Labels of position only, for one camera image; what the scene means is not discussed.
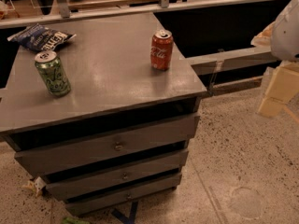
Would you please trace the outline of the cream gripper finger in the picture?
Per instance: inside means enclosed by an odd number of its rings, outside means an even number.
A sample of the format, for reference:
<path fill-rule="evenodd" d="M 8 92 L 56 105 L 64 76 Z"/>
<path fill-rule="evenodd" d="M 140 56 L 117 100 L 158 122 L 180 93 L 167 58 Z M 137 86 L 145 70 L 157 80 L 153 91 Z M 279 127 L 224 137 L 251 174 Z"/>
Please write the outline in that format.
<path fill-rule="evenodd" d="M 257 113 L 273 118 L 299 92 L 299 62 L 282 61 L 274 69 Z"/>
<path fill-rule="evenodd" d="M 271 45 L 271 35 L 275 23 L 267 25 L 260 33 L 254 36 L 250 44 L 254 47 L 269 47 Z"/>

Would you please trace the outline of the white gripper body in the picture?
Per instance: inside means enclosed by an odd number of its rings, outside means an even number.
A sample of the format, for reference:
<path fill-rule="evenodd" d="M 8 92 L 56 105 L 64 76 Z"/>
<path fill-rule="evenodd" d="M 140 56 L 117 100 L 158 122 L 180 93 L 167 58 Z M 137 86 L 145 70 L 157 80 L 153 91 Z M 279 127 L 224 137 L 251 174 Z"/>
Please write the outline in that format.
<path fill-rule="evenodd" d="M 299 0 L 291 0 L 277 16 L 271 35 L 271 52 L 280 60 L 299 61 Z"/>

